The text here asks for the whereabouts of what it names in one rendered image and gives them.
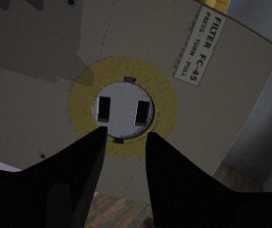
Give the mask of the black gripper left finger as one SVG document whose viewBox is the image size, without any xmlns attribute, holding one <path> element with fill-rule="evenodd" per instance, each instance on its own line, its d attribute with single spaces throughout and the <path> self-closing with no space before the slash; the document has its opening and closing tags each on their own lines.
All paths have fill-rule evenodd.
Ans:
<svg viewBox="0 0 272 228">
<path fill-rule="evenodd" d="M 0 170 L 0 225 L 84 228 L 105 163 L 106 126 L 22 171 Z"/>
</svg>

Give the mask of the beige service panel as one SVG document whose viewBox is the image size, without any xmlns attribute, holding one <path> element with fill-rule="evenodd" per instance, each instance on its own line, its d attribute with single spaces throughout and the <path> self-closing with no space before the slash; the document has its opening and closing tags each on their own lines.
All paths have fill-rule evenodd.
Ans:
<svg viewBox="0 0 272 228">
<path fill-rule="evenodd" d="M 150 204 L 148 132 L 209 176 L 272 73 L 272 42 L 198 0 L 0 0 L 0 162 L 26 170 L 98 128 L 95 95 L 133 77 L 154 113 L 107 134 L 97 193 Z"/>
</svg>

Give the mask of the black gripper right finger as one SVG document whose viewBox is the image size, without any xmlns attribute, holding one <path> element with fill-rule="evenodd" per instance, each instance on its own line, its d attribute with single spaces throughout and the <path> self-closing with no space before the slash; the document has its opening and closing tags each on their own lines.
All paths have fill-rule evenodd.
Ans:
<svg viewBox="0 0 272 228">
<path fill-rule="evenodd" d="M 272 193 L 238 193 L 148 132 L 146 174 L 154 228 L 250 228 L 272 224 Z"/>
</svg>

